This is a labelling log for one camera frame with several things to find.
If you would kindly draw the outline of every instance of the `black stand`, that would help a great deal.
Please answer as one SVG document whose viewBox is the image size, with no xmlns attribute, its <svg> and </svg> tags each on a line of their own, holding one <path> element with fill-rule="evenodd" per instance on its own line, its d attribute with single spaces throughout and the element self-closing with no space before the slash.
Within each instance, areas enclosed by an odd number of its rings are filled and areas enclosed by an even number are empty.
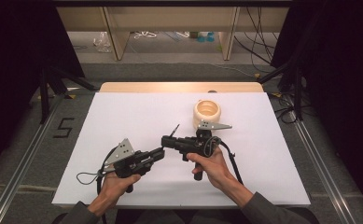
<svg viewBox="0 0 363 224">
<path fill-rule="evenodd" d="M 307 46 L 312 41 L 312 37 L 314 32 L 318 29 L 318 23 L 323 19 L 325 15 L 327 15 L 327 6 L 328 0 L 325 0 L 323 6 L 317 10 L 317 12 L 312 17 L 308 26 L 306 27 L 294 53 L 292 54 L 289 61 L 280 67 L 276 68 L 274 71 L 270 72 L 264 78 L 258 80 L 258 83 L 263 84 L 273 77 L 277 77 L 280 74 L 283 74 L 280 79 L 277 87 L 280 92 L 289 91 L 291 86 L 294 86 L 295 98 L 294 98 L 294 111 L 296 114 L 296 119 L 302 120 L 301 115 L 301 59 L 303 57 L 303 53 L 305 52 Z"/>
<path fill-rule="evenodd" d="M 40 93 L 41 93 L 41 108 L 42 108 L 42 116 L 41 116 L 41 124 L 45 122 L 49 114 L 49 96 L 48 96 L 48 87 L 53 89 L 56 94 L 65 94 L 67 92 L 67 88 L 62 82 L 63 78 L 68 78 L 76 84 L 84 87 L 89 91 L 98 91 L 95 86 L 91 85 L 85 80 L 80 79 L 79 77 L 75 77 L 57 67 L 50 66 L 42 69 L 41 78 L 40 78 Z"/>
</svg>

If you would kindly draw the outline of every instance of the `person's right hand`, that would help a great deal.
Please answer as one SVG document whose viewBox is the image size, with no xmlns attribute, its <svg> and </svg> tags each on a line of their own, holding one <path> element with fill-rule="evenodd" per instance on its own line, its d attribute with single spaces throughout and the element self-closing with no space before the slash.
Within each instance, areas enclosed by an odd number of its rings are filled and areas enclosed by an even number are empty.
<svg viewBox="0 0 363 224">
<path fill-rule="evenodd" d="M 245 206 L 253 197 L 253 193 L 230 173 L 222 150 L 217 147 L 211 157 L 206 158 L 196 153 L 187 154 L 187 159 L 200 164 L 192 170 L 193 174 L 201 171 L 207 173 L 210 183 L 225 193 L 239 207 Z"/>
</svg>

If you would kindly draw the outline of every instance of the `white tabletop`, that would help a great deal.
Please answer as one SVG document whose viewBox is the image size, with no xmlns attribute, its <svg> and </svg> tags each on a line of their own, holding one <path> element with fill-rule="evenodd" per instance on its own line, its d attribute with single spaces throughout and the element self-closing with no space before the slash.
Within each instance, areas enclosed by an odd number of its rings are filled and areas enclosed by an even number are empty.
<svg viewBox="0 0 363 224">
<path fill-rule="evenodd" d="M 216 101 L 222 110 L 220 123 L 232 129 L 218 130 L 236 154 L 244 184 L 274 204 L 309 205 L 286 141 L 263 92 L 245 93 L 96 93 L 77 139 L 73 154 L 52 201 L 60 206 L 78 201 L 89 204 L 96 197 L 96 182 L 81 185 L 76 175 L 96 173 L 106 154 L 124 138 L 134 150 L 149 151 L 161 146 L 161 137 L 180 124 L 174 137 L 194 136 L 193 106 L 201 99 Z M 223 149 L 229 168 L 231 163 Z M 118 208 L 224 208 L 236 205 L 215 189 L 203 175 L 193 179 L 194 163 L 170 148 L 150 172 L 125 193 Z M 91 175 L 82 175 L 84 181 Z"/>
</svg>

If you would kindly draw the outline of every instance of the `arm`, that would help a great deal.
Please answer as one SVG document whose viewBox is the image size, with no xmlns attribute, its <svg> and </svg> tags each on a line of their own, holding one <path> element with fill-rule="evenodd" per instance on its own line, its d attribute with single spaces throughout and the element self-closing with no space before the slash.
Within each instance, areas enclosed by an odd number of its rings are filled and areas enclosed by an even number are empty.
<svg viewBox="0 0 363 224">
<path fill-rule="evenodd" d="M 273 205 L 259 193 L 253 194 L 239 183 L 230 173 L 219 147 L 210 158 L 196 153 L 189 153 L 187 158 L 201 165 L 193 169 L 192 173 L 205 171 L 210 183 L 232 199 L 252 223 L 309 223 L 297 214 Z"/>
<path fill-rule="evenodd" d="M 127 178 L 118 178 L 115 172 L 106 174 L 102 191 L 93 202 L 88 207 L 82 202 L 77 203 L 60 223 L 96 223 L 106 210 L 117 204 L 128 186 L 137 182 L 140 177 L 140 175 L 131 175 Z"/>
</svg>

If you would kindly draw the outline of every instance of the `roll of tape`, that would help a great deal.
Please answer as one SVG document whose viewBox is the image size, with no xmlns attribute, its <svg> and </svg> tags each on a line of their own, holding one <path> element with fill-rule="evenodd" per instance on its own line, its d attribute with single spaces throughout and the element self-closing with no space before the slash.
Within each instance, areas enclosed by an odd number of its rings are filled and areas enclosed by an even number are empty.
<svg viewBox="0 0 363 224">
<path fill-rule="evenodd" d="M 193 108 L 193 127 L 197 130 L 202 119 L 218 123 L 220 117 L 221 107 L 219 104 L 211 100 L 200 100 Z"/>
</svg>

